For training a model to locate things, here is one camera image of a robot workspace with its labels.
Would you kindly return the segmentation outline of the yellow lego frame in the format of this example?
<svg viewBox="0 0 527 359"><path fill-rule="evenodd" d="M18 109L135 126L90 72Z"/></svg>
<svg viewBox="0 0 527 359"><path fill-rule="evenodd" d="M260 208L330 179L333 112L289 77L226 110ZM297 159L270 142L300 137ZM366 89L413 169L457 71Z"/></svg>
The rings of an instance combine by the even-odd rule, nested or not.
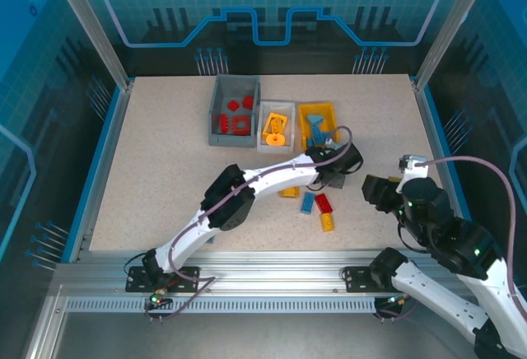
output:
<svg viewBox="0 0 527 359"><path fill-rule="evenodd" d="M270 113L262 130L262 139L266 139L271 134L283 134L287 120L286 115Z"/></svg>

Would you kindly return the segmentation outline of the red square lego frame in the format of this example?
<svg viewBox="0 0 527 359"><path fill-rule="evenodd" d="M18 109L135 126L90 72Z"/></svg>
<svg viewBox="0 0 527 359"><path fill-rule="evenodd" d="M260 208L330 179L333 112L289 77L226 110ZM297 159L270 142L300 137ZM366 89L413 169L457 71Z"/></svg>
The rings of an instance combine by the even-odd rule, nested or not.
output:
<svg viewBox="0 0 527 359"><path fill-rule="evenodd" d="M234 135L249 136L251 134L251 118L249 115L237 115L231 120L231 129Z"/></svg>

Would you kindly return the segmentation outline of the yellow plastic bin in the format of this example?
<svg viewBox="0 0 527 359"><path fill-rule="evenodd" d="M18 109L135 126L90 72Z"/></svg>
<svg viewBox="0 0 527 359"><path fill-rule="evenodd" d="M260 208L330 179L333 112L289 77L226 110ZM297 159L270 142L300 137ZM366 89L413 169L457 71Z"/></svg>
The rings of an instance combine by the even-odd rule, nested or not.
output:
<svg viewBox="0 0 527 359"><path fill-rule="evenodd" d="M319 126L320 130L324 132L325 139L337 127L337 120L333 104L331 102L317 102L317 103L302 103L297 106L298 121L301 130L301 147L305 151L306 139L311 137L311 126L306 120L309 114L318 114L324 117L324 122Z"/></svg>

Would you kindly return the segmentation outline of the white plastic bin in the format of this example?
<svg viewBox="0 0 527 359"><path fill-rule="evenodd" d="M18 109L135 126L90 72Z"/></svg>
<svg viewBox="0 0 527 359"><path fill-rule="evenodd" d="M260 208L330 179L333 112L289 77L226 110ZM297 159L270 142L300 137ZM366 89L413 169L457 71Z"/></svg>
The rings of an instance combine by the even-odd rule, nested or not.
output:
<svg viewBox="0 0 527 359"><path fill-rule="evenodd" d="M281 147L270 147L265 139L262 139L262 130L267 122L270 113L282 114L288 117L287 124L282 134L286 143ZM257 133L256 146L257 150L262 153L286 154L291 153L294 149L296 130L296 106L293 102L263 100L259 107L259 126Z"/></svg>

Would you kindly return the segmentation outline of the grey plastic bin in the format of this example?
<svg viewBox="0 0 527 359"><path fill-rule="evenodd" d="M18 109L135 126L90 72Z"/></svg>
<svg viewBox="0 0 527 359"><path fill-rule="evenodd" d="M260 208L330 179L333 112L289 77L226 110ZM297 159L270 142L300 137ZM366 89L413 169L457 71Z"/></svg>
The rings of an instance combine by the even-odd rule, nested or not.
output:
<svg viewBox="0 0 527 359"><path fill-rule="evenodd" d="M242 106L242 100L245 96L254 97L252 110L247 110ZM218 74L208 111L209 145L217 147L255 147L260 98L259 76ZM226 105L230 100L236 100L240 104L240 108L236 112L231 112L227 109ZM220 114L227 114L230 118L230 131L228 134L220 134ZM238 136L232 133L231 120L237 115L250 116L251 134L249 136Z"/></svg>

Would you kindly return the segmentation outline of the aluminium front beam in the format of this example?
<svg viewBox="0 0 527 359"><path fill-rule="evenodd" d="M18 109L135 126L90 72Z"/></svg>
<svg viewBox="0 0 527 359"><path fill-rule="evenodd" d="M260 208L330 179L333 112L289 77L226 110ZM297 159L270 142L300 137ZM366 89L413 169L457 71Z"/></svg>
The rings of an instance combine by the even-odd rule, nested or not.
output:
<svg viewBox="0 0 527 359"><path fill-rule="evenodd" d="M341 272L367 266L379 250L199 251L186 265L214 277L206 296L345 296ZM125 296L124 263L130 251L83 251L61 263L49 286L54 296Z"/></svg>

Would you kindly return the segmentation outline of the metal base tray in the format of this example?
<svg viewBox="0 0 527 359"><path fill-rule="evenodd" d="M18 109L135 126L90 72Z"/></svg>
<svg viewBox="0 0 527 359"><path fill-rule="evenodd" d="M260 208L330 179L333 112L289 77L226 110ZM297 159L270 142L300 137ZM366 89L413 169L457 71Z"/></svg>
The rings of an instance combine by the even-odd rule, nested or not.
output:
<svg viewBox="0 0 527 359"><path fill-rule="evenodd" d="M459 332L424 306L370 314L69 312L56 298L11 359L477 359Z"/></svg>

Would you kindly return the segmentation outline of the left connector with LEDs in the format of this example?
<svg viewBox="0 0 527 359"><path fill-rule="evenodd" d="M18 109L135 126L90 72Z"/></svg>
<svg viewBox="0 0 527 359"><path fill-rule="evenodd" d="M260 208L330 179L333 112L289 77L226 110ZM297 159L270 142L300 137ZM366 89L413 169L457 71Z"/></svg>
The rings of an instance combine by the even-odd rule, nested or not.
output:
<svg viewBox="0 0 527 359"><path fill-rule="evenodd" d="M155 310L170 303L170 299L165 298L167 290L165 288L155 290L149 297L147 308Z"/></svg>

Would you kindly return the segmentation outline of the aluminium side rail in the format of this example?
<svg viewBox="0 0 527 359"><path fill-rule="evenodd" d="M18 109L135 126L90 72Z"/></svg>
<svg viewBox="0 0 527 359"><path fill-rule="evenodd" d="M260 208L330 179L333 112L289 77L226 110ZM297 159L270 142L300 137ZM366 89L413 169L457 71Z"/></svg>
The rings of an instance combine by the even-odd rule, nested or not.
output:
<svg viewBox="0 0 527 359"><path fill-rule="evenodd" d="M423 89L419 89L415 83L415 77L410 77L410 80L433 158L440 159L451 156L440 116L428 85L425 85ZM450 205L455 215L471 221L473 218L469 211L469 205L464 195L455 163L453 161L442 162L435 165L435 167L443 188L449 195Z"/></svg>
<svg viewBox="0 0 527 359"><path fill-rule="evenodd" d="M77 261L82 251L85 235L90 235L95 228L132 89L133 84L126 91L117 88L112 96L63 250L61 263Z"/></svg>

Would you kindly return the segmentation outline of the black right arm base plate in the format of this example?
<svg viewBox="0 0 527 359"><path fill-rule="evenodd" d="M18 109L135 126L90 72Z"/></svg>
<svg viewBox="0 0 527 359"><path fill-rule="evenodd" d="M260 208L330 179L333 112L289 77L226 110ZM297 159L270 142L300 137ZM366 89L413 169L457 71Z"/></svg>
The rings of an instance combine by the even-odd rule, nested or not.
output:
<svg viewBox="0 0 527 359"><path fill-rule="evenodd" d="M395 293L394 287L382 287L371 276L368 266L347 266L340 273L347 293Z"/></svg>

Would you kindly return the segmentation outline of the aluminium frame post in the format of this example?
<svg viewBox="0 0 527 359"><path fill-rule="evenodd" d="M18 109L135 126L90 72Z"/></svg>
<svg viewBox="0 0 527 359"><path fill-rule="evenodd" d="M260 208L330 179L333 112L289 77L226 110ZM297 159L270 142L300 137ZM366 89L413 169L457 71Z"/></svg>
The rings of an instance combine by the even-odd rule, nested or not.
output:
<svg viewBox="0 0 527 359"><path fill-rule="evenodd" d="M110 43L99 19L88 0L67 0L88 38L96 49L102 63L121 91L128 91L130 81Z"/></svg>
<svg viewBox="0 0 527 359"><path fill-rule="evenodd" d="M475 1L455 0L414 79L414 90L416 92L424 92L425 86L430 81L434 71L438 68L439 63L443 59L459 28L466 20Z"/></svg>

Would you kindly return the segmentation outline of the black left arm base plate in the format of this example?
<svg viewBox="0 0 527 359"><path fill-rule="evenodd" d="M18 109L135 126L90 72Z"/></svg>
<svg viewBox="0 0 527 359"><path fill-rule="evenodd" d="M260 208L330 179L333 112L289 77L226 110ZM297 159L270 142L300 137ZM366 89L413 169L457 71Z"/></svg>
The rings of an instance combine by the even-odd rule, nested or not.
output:
<svg viewBox="0 0 527 359"><path fill-rule="evenodd" d="M147 276L143 266L134 266L128 270L125 281L126 292L153 293L167 287L169 293L195 293L198 284L177 276L175 273L163 273L155 283Z"/></svg>

